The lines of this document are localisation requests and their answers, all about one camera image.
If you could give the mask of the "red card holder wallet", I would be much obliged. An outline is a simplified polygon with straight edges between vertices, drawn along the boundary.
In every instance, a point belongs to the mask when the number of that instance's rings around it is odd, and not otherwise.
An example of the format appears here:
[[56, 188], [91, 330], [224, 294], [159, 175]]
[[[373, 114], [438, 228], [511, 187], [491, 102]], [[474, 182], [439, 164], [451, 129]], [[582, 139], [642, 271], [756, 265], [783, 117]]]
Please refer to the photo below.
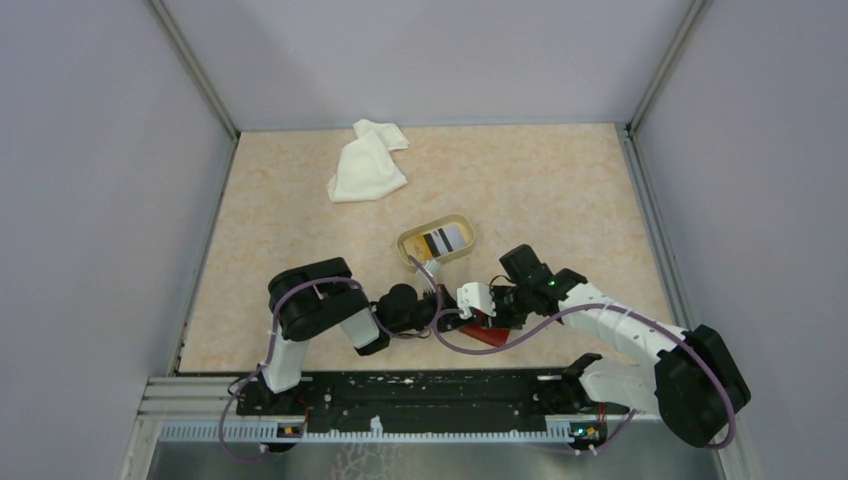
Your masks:
[[492, 347], [504, 346], [510, 336], [509, 329], [486, 328], [480, 324], [461, 327], [460, 331], [463, 334]]

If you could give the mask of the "gold VIP card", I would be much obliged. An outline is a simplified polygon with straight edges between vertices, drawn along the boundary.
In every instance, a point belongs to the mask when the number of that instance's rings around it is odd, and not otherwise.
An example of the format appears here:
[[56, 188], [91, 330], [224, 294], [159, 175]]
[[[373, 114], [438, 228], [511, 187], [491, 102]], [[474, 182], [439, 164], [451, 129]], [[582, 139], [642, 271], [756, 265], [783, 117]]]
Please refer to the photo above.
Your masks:
[[425, 262], [433, 257], [424, 235], [415, 235], [406, 238], [403, 242], [404, 249], [409, 256], [418, 262]]

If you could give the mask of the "beige oval tray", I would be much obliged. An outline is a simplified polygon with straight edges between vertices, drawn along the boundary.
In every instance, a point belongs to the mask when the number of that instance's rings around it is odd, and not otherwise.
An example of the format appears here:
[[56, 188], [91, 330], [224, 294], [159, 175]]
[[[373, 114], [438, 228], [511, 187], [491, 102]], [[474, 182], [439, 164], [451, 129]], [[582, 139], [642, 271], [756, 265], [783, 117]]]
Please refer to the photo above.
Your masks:
[[466, 216], [461, 215], [461, 214], [449, 214], [449, 215], [443, 216], [441, 218], [438, 218], [436, 220], [424, 223], [422, 225], [413, 227], [411, 229], [408, 229], [408, 230], [402, 232], [396, 240], [396, 248], [397, 248], [397, 251], [398, 251], [398, 254], [399, 254], [401, 261], [406, 266], [408, 266], [409, 268], [412, 268], [413, 262], [411, 261], [411, 259], [416, 260], [412, 256], [409, 256], [406, 253], [406, 250], [404, 249], [403, 242], [406, 238], [409, 238], [409, 237], [415, 236], [415, 235], [423, 235], [424, 233], [430, 232], [432, 230], [435, 230], [439, 227], [442, 227], [442, 226], [450, 224], [450, 223], [458, 223], [460, 225], [461, 229], [463, 230], [463, 234], [464, 234], [466, 240], [468, 241], [468, 245], [465, 248], [458, 250], [456, 252], [450, 253], [448, 255], [445, 255], [445, 256], [442, 256], [442, 257], [439, 257], [439, 258], [433, 258], [432, 257], [431, 259], [436, 259], [440, 263], [444, 264], [446, 262], [450, 262], [450, 261], [453, 261], [453, 260], [456, 260], [458, 258], [461, 258], [463, 256], [468, 255], [474, 248], [474, 244], [475, 244], [476, 238], [477, 238], [476, 231], [475, 231], [472, 223], [470, 222], [470, 220]]

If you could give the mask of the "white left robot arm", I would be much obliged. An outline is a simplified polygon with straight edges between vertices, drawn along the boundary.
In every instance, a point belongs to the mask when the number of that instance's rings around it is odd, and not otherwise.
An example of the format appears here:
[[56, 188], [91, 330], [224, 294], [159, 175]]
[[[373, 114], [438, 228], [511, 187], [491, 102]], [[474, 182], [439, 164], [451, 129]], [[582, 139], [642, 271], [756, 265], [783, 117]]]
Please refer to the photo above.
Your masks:
[[420, 294], [400, 283], [371, 301], [341, 257], [283, 271], [270, 280], [268, 293], [274, 325], [260, 399], [277, 414], [297, 406], [309, 342], [327, 330], [341, 327], [357, 354], [368, 356], [393, 338], [419, 338], [475, 322], [457, 312], [458, 302], [442, 284]]

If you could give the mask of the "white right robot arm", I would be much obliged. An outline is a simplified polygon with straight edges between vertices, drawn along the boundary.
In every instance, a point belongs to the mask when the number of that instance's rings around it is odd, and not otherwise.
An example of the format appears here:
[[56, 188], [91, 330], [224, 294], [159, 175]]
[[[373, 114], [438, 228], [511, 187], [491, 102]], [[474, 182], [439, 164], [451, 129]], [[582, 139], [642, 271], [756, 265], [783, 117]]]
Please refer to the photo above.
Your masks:
[[487, 327], [516, 329], [531, 314], [581, 330], [629, 357], [586, 356], [563, 398], [576, 412], [614, 403], [660, 417], [685, 443], [719, 450], [736, 437], [751, 391], [722, 336], [707, 325], [659, 323], [615, 301], [571, 269], [554, 272], [522, 244], [500, 259], [508, 284], [468, 285], [464, 310]]

